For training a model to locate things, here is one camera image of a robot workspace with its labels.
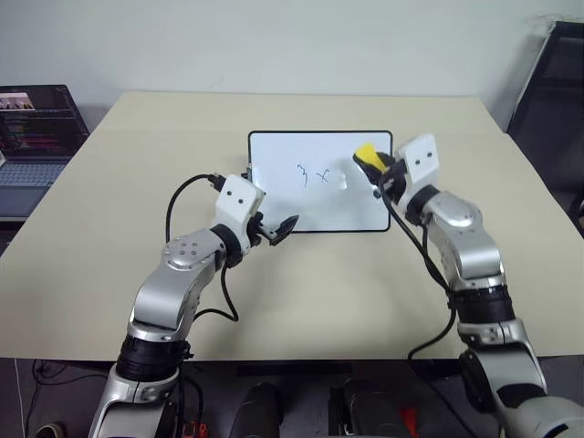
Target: laptop keyboard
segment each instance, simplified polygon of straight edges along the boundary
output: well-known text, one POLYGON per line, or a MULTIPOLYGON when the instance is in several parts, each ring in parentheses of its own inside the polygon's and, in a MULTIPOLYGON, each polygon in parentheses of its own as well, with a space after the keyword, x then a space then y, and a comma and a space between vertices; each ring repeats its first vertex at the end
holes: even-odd
POLYGON ((65 168, 65 164, 6 162, 0 167, 0 185, 48 187, 65 168))

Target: yellow eraser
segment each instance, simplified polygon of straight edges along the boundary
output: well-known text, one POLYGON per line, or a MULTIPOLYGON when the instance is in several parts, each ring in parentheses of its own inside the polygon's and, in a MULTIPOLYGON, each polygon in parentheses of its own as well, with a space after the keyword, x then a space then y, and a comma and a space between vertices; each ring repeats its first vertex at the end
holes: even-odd
POLYGON ((375 151, 375 147, 372 143, 365 143, 360 148, 355 151, 355 156, 359 158, 362 162, 366 162, 374 166, 380 172, 385 172, 387 167, 383 164, 383 161, 375 151))

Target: white wall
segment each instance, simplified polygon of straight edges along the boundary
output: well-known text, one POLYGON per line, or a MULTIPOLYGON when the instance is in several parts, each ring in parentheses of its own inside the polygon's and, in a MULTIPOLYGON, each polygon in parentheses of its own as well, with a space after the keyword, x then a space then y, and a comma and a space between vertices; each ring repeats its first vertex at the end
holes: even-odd
POLYGON ((582 0, 1 0, 0 84, 66 83, 91 128, 126 89, 479 95, 505 128, 548 23, 583 12, 582 0))

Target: whiteboard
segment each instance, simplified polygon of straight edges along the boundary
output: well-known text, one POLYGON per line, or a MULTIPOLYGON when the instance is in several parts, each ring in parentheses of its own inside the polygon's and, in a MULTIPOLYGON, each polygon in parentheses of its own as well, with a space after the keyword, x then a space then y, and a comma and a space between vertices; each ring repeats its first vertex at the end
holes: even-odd
POLYGON ((352 157, 367 142, 391 155, 390 132, 252 131, 248 142, 251 181, 266 192, 264 225, 298 214, 295 232, 389 228, 383 201, 352 157))

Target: whiteboard frame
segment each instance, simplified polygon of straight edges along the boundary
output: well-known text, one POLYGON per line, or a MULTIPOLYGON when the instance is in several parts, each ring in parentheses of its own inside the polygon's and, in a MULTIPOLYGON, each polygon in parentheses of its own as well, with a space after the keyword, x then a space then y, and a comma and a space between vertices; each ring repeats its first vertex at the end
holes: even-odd
MULTIPOLYGON (((253 166, 252 166, 252 135, 253 134, 339 134, 339 133, 387 133, 390 136, 390 156, 393 156, 393 134, 390 130, 251 130, 247 134, 247 179, 253 183, 253 166)), ((387 226, 379 230, 312 230, 312 231, 296 231, 293 234, 314 234, 314 233, 384 233, 391 227, 391 215, 387 212, 387 226)))

